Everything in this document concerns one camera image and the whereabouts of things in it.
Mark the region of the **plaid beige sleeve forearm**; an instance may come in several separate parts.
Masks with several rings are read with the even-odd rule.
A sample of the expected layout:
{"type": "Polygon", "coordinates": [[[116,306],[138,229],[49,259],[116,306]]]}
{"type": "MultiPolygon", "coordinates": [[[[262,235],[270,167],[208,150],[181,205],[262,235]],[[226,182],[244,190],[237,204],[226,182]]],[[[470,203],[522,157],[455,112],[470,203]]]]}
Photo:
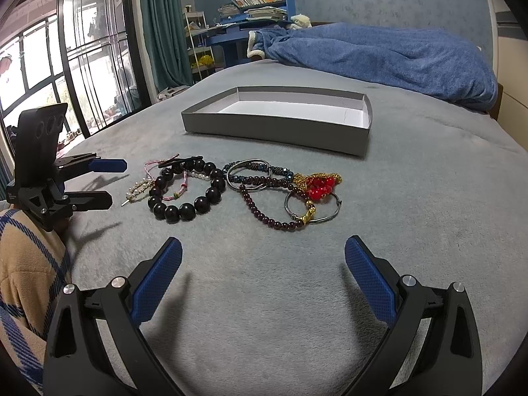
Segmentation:
{"type": "Polygon", "coordinates": [[[56,297],[71,282],[64,242],[16,208],[1,212],[1,342],[25,382],[43,393],[56,297]]]}

